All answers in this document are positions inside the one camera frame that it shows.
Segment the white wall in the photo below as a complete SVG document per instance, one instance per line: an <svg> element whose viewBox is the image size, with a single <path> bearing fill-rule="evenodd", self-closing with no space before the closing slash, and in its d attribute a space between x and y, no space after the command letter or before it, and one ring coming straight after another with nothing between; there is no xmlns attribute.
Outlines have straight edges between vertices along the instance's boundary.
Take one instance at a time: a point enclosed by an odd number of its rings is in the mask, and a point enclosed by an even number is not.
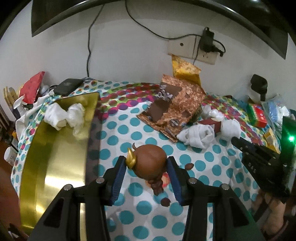
<svg viewBox="0 0 296 241"><path fill-rule="evenodd" d="M198 6L170 0L129 0L131 14L153 31L168 37L201 34L205 26L226 47L214 66L196 65L203 88L216 94L245 95L253 74L268 81L268 95L281 93L296 108L296 47L289 37L286 60L234 21ZM18 87L39 71L44 81L58 84L67 78L86 76L87 30L100 7L88 9L31 37L28 4L0 40L0 89ZM124 1L107 4L91 32L90 76L98 80L160 82L172 75L167 42L134 23ZM4 98L0 104L13 119Z"/></svg>

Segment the toy figurine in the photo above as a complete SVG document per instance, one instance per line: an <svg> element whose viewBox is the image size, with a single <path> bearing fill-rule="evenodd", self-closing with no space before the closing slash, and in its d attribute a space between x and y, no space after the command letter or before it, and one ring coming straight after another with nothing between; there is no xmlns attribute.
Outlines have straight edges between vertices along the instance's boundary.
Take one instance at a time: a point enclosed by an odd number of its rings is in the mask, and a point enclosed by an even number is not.
<svg viewBox="0 0 296 241"><path fill-rule="evenodd" d="M128 148L126 157L126 165L132 169L134 173L143 178L151 185L154 195L158 196L163 192L163 181L161 180L163 173L166 172L165 151L156 145L142 145L133 149Z"/></svg>

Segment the brown horn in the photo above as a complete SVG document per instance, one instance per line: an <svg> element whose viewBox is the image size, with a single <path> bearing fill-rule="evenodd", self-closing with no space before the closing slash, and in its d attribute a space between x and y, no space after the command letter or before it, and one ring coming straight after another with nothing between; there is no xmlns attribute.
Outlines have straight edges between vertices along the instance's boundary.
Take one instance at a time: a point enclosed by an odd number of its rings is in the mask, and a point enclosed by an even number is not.
<svg viewBox="0 0 296 241"><path fill-rule="evenodd" d="M137 149L137 147L135 146L135 143L133 143L132 147L133 147L134 150Z"/></svg>

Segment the wooden floor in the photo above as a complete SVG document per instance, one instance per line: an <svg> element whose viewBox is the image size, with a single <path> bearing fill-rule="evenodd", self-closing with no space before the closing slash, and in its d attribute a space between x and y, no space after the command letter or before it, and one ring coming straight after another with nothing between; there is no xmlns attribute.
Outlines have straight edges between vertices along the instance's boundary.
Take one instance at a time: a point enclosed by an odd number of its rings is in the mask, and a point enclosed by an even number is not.
<svg viewBox="0 0 296 241"><path fill-rule="evenodd" d="M0 142L0 220L6 228L10 223L20 228L19 200L10 181L12 166L3 158L7 147L4 141Z"/></svg>

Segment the red bag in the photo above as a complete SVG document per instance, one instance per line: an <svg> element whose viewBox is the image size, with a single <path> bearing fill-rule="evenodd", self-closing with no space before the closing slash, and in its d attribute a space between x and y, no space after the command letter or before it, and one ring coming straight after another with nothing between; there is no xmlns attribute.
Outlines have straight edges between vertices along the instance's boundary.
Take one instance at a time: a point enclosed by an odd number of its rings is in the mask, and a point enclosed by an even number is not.
<svg viewBox="0 0 296 241"><path fill-rule="evenodd" d="M33 104L35 102L44 73L44 71L41 71L38 74L34 75L21 88L19 97L24 95L25 98L23 99L23 101L25 103Z"/></svg>

